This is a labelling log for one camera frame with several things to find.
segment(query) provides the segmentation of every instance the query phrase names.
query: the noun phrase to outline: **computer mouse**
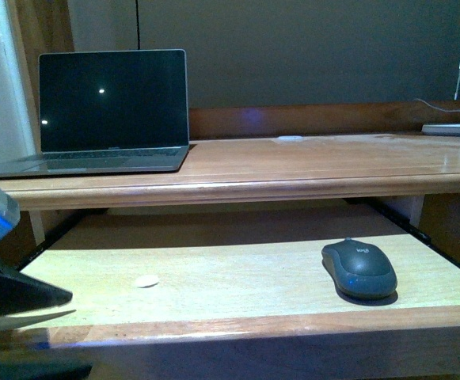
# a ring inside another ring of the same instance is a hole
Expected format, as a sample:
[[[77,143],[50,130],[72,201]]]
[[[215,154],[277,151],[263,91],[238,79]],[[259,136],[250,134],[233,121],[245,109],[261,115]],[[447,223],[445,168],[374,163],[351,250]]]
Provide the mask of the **computer mouse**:
[[[397,288],[397,275],[390,260],[375,245],[348,237],[326,245],[321,254],[337,288],[349,297],[380,299]]]

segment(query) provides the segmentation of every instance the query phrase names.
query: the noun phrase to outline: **laptop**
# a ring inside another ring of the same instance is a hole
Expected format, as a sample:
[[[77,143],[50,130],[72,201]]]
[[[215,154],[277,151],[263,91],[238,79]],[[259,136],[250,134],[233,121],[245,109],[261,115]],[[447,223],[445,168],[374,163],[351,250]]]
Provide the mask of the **laptop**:
[[[43,54],[41,154],[0,178],[172,172],[189,146],[185,51]]]

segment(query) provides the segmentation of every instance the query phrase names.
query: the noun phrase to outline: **cable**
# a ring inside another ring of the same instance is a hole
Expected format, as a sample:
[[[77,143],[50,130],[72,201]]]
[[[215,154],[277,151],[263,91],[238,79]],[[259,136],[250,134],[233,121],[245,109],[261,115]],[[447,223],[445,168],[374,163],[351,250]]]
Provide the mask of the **cable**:
[[[136,9],[136,39],[138,50],[140,50],[140,16],[138,11],[138,0],[135,0],[135,9]]]
[[[420,99],[418,97],[415,97],[413,100],[425,103],[428,107],[436,109],[437,111],[441,111],[441,112],[460,112],[460,109],[445,109],[445,108],[436,107],[433,104],[430,104],[427,101],[424,101],[423,99]]]

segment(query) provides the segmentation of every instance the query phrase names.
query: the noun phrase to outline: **white cable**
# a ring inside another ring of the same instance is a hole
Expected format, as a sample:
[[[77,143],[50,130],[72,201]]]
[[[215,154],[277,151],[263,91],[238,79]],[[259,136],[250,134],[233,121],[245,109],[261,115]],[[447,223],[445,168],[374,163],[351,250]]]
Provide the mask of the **white cable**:
[[[428,107],[436,109],[437,111],[441,111],[441,112],[460,112],[460,109],[445,109],[445,108],[436,107],[433,104],[430,104],[427,101],[424,101],[423,99],[420,99],[418,97],[415,97],[413,100],[421,101],[422,103],[425,103]]]

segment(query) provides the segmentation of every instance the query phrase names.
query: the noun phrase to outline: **lamp base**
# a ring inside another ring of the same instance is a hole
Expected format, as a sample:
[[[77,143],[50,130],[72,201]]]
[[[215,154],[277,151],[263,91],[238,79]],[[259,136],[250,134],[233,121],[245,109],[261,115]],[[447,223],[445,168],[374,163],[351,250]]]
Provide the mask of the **lamp base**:
[[[460,136],[460,124],[425,124],[421,131],[432,136]]]

